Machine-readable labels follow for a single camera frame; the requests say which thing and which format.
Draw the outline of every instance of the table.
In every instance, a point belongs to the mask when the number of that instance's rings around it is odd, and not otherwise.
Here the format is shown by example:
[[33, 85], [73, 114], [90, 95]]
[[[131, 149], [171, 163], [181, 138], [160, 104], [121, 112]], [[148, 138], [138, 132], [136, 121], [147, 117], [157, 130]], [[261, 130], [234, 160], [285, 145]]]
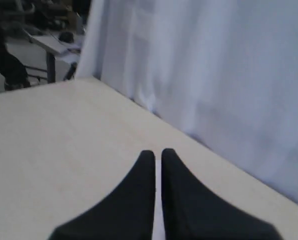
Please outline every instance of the table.
[[[46, 52], [46, 66], [47, 66], [47, 81], [48, 83], [56, 82], [56, 59], [55, 56], [60, 55], [68, 50], [71, 44], [58, 41], [56, 36], [43, 35], [43, 36], [32, 36], [31, 41], [43, 48]], [[70, 77], [69, 74], [77, 64], [72, 64], [65, 78]]]
[[159, 170], [164, 148], [220, 197], [298, 240], [298, 205], [94, 78], [0, 94], [0, 240], [46, 240], [111, 192], [141, 150], [154, 151]]

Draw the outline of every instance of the desk leg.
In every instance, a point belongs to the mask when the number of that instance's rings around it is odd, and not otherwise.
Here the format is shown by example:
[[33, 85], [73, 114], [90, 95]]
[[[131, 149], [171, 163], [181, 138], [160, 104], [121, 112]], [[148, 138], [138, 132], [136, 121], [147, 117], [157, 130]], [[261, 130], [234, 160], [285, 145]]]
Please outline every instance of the desk leg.
[[48, 83], [55, 83], [56, 82], [56, 62], [55, 56], [47, 52], [46, 53], [46, 63], [47, 63], [47, 78]]

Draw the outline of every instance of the computer mouse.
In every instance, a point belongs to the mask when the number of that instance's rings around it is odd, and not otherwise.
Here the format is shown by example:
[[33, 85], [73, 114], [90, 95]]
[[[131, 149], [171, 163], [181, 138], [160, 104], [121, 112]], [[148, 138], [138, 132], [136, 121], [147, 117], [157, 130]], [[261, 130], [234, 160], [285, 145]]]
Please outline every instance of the computer mouse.
[[64, 32], [60, 33], [58, 39], [59, 39], [59, 41], [65, 42], [67, 44], [72, 44], [73, 42], [75, 42], [74, 34], [69, 31], [64, 31]]

